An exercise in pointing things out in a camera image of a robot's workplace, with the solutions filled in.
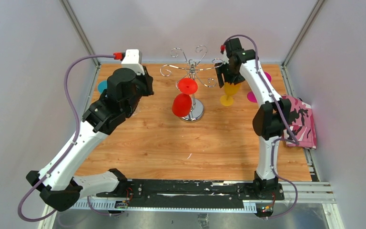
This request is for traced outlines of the yellow wine glass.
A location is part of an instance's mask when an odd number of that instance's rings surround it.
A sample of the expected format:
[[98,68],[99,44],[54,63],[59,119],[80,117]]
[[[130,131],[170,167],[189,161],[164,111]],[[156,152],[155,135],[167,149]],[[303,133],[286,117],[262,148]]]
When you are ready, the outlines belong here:
[[233,96],[238,93],[241,83],[224,83],[224,95],[220,97],[220,103],[223,106],[231,106],[234,103]]

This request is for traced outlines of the pink wine glass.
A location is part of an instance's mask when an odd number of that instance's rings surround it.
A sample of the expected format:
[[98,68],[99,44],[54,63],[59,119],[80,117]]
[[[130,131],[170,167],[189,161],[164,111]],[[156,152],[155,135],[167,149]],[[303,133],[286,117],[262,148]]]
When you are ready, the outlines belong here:
[[[267,72],[264,72],[268,81],[271,82],[272,81],[272,77],[269,73]],[[257,103],[257,99],[256,99],[256,96],[254,95],[254,93],[252,91],[250,91],[248,94],[247,94],[247,99],[252,102],[252,103]]]

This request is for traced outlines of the chrome wine glass rack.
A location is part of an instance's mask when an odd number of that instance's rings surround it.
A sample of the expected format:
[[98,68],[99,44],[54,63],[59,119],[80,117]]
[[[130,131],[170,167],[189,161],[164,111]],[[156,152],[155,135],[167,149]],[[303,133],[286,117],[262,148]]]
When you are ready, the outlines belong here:
[[[203,58],[208,53],[208,48],[206,46],[199,45],[199,46],[196,47],[196,49],[195,49],[196,53],[204,52],[204,54],[202,55],[202,57],[198,61],[195,61],[193,59],[188,59],[185,55],[185,52],[181,48],[173,48],[171,50],[171,56],[173,58],[176,58],[176,57],[178,57],[179,52],[184,56],[184,59],[186,61],[186,66],[185,67],[178,67],[178,66],[171,65],[171,64],[165,64],[160,68],[161,75],[165,76],[165,77],[169,77],[169,76],[172,75],[172,71],[169,70],[170,68],[186,71],[185,76],[181,77],[175,83],[175,87],[178,91],[179,91],[179,89],[177,87],[177,83],[183,78],[191,78],[191,79],[195,80],[197,84],[201,84],[201,85],[203,85],[207,88],[212,88],[212,87],[215,87],[217,85],[217,80],[215,80],[213,78],[208,78],[207,82],[203,82],[203,80],[200,79],[197,74],[201,71],[215,70],[215,64],[216,63],[223,63],[223,61],[221,59],[219,59],[219,58],[213,59],[212,60],[212,63],[214,64],[213,67],[199,68],[199,64],[201,63]],[[195,94],[191,95],[191,100],[192,100],[193,104],[192,104],[191,111],[189,112],[189,114],[185,117],[178,117],[178,118],[180,118],[183,121],[193,123],[193,122],[199,121],[203,117],[203,115],[204,115],[204,105],[199,99],[197,99],[195,97]]]

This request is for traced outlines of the red wine glass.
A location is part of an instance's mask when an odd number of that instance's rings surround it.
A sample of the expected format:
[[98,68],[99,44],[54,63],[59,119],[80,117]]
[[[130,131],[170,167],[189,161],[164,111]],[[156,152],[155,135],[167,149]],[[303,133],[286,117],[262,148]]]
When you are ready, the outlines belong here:
[[180,91],[172,104],[172,112],[177,117],[185,117],[189,114],[192,107],[191,95],[198,90],[198,84],[191,78],[183,78],[177,83]]

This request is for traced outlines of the blue wine glass front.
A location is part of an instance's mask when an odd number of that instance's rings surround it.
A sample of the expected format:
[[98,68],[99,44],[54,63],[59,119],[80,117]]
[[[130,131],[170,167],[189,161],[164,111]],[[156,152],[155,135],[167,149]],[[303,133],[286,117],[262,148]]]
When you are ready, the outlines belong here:
[[108,88],[108,84],[107,84],[106,80],[101,81],[97,86],[97,90],[98,90],[99,94],[102,94],[107,88]]

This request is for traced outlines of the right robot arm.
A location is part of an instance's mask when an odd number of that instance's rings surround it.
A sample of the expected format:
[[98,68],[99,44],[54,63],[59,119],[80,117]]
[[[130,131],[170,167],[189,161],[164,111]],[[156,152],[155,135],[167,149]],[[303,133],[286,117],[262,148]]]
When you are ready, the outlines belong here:
[[264,73],[256,47],[246,50],[236,34],[228,37],[220,48],[222,64],[216,64],[218,85],[228,89],[247,82],[255,95],[258,111],[253,118],[253,130],[259,137],[259,162],[254,173],[253,192],[265,199],[279,188],[276,160],[279,141],[289,130],[291,102],[274,89]]

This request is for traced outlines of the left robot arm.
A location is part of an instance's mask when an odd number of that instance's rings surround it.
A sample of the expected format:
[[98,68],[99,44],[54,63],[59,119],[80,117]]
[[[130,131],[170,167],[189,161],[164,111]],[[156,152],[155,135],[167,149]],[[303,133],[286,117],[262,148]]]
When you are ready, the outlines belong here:
[[99,143],[134,114],[139,100],[153,94],[153,78],[145,66],[138,71],[123,66],[108,77],[107,88],[83,114],[79,131],[74,133],[77,139],[70,137],[71,150],[64,146],[45,168],[26,176],[35,185],[45,174],[50,175],[37,186],[45,204],[63,212],[87,196],[105,192],[115,197],[126,195],[127,178],[116,168],[83,177],[75,172]]

